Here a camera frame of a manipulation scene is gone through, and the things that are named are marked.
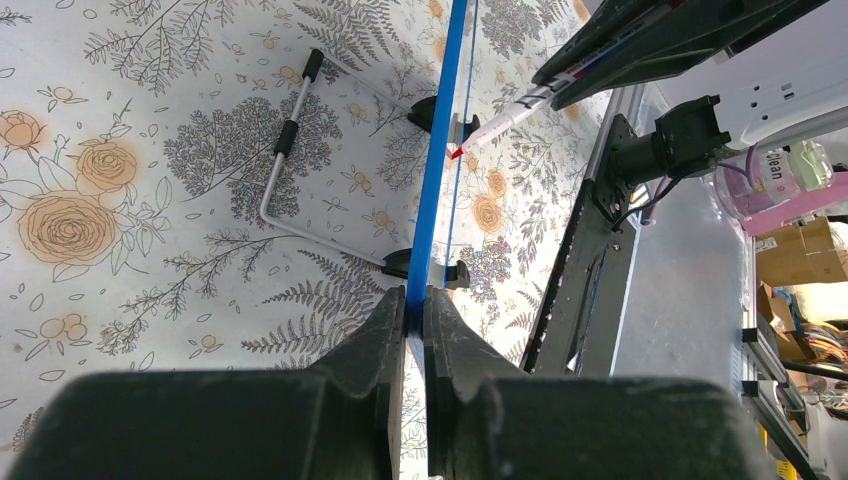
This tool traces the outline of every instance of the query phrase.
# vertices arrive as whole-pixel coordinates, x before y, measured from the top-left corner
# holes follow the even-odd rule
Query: cardboard box
[[[798,389],[803,391],[809,390],[806,373],[796,372],[795,370],[787,370],[786,373],[789,375],[789,380],[792,380],[792,383],[798,387]]]
[[[774,295],[771,287],[762,282],[757,288],[757,313],[771,325],[777,343],[777,354],[781,360],[799,362],[815,358],[809,345],[804,343],[802,332],[795,331],[792,312],[786,299]]]
[[[848,281],[848,252],[837,250],[826,218],[757,236],[757,276],[782,287]]]

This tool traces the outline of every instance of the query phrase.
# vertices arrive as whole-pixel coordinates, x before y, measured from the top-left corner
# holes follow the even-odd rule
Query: bottle label
[[[763,189],[775,205],[801,193],[795,175],[789,168],[789,154],[783,150],[768,152],[760,157],[760,175]]]

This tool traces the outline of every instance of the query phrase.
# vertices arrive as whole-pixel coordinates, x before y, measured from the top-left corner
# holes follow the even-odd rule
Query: black mount
[[[436,97],[427,97],[420,100],[412,106],[412,111],[406,115],[406,118],[427,133],[432,133],[433,130],[433,115],[436,113]],[[470,123],[457,123],[462,126],[462,140],[465,141],[469,135],[480,128],[480,118],[477,115],[471,117]]]
[[[409,258],[411,256],[411,248],[392,252],[383,259],[386,261],[386,265],[380,271],[384,275],[406,280],[409,278]],[[471,274],[468,272],[468,266],[462,260],[458,260],[453,267],[445,267],[431,259],[430,276],[444,279],[445,288],[449,290],[471,286]]]
[[[713,172],[719,159],[736,153],[724,147],[731,138],[716,120],[713,106],[720,101],[714,95],[681,103],[656,120],[655,132],[638,138],[631,138],[632,129],[627,137],[611,131],[609,178],[629,191],[664,176],[674,180]]]

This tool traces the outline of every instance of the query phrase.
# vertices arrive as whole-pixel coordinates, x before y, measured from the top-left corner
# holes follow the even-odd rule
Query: gray floor
[[[734,388],[748,296],[747,243],[701,180],[681,182],[643,228],[614,375],[672,375]]]

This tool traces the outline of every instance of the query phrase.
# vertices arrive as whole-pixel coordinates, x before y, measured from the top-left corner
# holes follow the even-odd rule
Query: black plastic clamp
[[[284,157],[288,157],[291,153],[291,148],[294,145],[294,138],[297,136],[297,122],[286,120],[283,123],[283,129],[280,130],[280,136],[277,138],[277,144],[274,146],[274,154],[282,153]]]
[[[324,63],[324,52],[317,48],[313,49],[312,53],[309,54],[309,60],[306,61],[306,67],[303,68],[302,77],[304,79],[309,77],[311,82],[315,82],[315,79],[318,78],[318,70],[321,70],[322,63]]]
[[[383,259],[386,265],[380,268],[380,271],[384,275],[406,280],[409,278],[409,258],[411,255],[411,248],[405,248],[388,254]],[[445,288],[449,290],[471,286],[471,274],[468,272],[468,266],[462,260],[458,260],[456,265],[452,267],[445,267],[431,260],[430,275],[444,278]]]
[[[432,133],[433,130],[433,116],[436,114],[436,97],[427,97],[424,100],[418,101],[415,105],[412,106],[412,111],[410,111],[406,118],[415,124],[418,128],[426,131],[427,133]],[[462,125],[462,140],[465,141],[469,135],[474,133],[478,128],[480,128],[480,118],[477,115],[473,115],[471,117],[471,122],[469,123],[461,123]]]

